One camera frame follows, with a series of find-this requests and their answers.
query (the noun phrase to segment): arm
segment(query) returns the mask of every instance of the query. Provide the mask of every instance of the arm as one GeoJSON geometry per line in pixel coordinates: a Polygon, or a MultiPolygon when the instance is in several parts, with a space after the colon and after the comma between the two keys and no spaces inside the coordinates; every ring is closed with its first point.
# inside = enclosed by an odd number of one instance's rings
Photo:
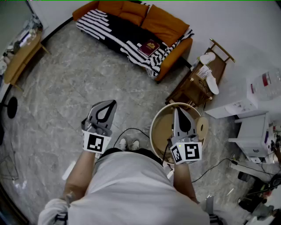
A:
{"type": "Polygon", "coordinates": [[[195,191],[191,182],[188,164],[175,165],[174,187],[178,192],[186,195],[195,203],[199,203],[196,199],[195,191]]]}
{"type": "Polygon", "coordinates": [[[73,192],[74,199],[79,200],[84,197],[85,192],[92,179],[94,170],[95,153],[83,151],[77,160],[73,170],[66,180],[63,196],[73,192]]]}

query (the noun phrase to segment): orange sofa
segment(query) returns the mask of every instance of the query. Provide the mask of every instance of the orange sofa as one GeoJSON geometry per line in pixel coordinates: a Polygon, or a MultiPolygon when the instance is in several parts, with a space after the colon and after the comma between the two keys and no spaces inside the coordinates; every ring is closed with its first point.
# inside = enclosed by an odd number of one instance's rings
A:
{"type": "MultiPolygon", "coordinates": [[[[180,19],[175,18],[155,5],[152,5],[148,13],[148,6],[141,5],[140,7],[137,5],[139,4],[129,1],[93,1],[75,10],[72,15],[73,19],[77,21],[90,10],[98,9],[105,13],[127,19],[137,25],[142,24],[141,28],[154,33],[169,47],[175,43],[189,27],[189,25],[185,24],[180,19]]],[[[161,63],[160,72],[155,78],[155,81],[160,82],[178,58],[189,49],[191,45],[192,39],[190,37],[182,40],[161,63]]]]}

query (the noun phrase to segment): wooden stool leg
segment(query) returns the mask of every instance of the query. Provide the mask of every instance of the wooden stool leg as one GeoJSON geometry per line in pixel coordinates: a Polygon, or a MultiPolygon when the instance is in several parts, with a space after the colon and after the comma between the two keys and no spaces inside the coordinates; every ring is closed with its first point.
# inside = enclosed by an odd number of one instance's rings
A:
{"type": "Polygon", "coordinates": [[[42,44],[40,44],[40,45],[45,50],[45,52],[47,52],[48,54],[51,54],[42,44]]]}
{"type": "Polygon", "coordinates": [[[17,89],[19,89],[21,92],[23,92],[23,90],[16,84],[13,84],[13,86],[15,86],[17,89]]]}

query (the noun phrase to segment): marble floor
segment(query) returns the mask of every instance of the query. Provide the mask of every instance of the marble floor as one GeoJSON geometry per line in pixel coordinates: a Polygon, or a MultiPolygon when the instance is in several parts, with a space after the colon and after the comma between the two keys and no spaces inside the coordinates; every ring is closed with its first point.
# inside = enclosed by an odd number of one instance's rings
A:
{"type": "MultiPolygon", "coordinates": [[[[65,184],[61,176],[82,151],[80,122],[94,103],[109,99],[118,103],[111,146],[129,127],[148,134],[165,98],[188,71],[186,67],[173,69],[156,84],[126,57],[80,32],[74,22],[56,32],[46,48],[52,55],[35,55],[33,65],[20,77],[18,85],[23,93],[12,88],[8,95],[7,99],[18,99],[16,117],[9,119],[6,109],[2,111],[5,136],[1,156],[11,156],[6,164],[13,174],[16,164],[18,179],[1,179],[1,183],[32,224],[50,199],[61,196],[65,184]]],[[[239,129],[234,118],[216,120],[206,116],[210,122],[208,144],[203,160],[190,166],[193,180],[232,153],[240,153],[234,143],[227,142],[239,129]]],[[[128,131],[126,136],[137,136],[142,147],[150,148],[139,132],[128,131]]],[[[215,195],[216,202],[232,213],[235,224],[241,224],[248,213],[237,205],[237,200],[252,182],[238,180],[238,172],[228,164],[223,161],[194,187],[199,201],[215,195]]],[[[2,163],[1,172],[7,167],[2,163]]]]}

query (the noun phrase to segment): white shoe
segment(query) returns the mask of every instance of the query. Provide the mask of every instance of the white shoe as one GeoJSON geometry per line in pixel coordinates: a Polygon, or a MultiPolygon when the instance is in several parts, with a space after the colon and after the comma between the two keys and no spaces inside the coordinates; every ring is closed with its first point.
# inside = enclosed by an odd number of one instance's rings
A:
{"type": "Polygon", "coordinates": [[[207,52],[206,54],[201,55],[201,56],[199,57],[200,62],[201,62],[203,65],[209,64],[211,61],[214,61],[215,58],[216,58],[216,55],[215,55],[215,53],[213,53],[213,52],[207,52]]]}
{"type": "Polygon", "coordinates": [[[126,138],[121,138],[121,140],[119,142],[119,149],[122,151],[127,150],[127,139],[126,138]]]}
{"type": "Polygon", "coordinates": [[[133,140],[132,144],[130,145],[131,151],[136,151],[140,147],[140,141],[138,139],[133,140]]]}
{"type": "Polygon", "coordinates": [[[219,88],[216,84],[216,79],[213,77],[212,73],[209,73],[206,82],[210,88],[210,91],[213,92],[214,94],[219,94],[219,88]]]}

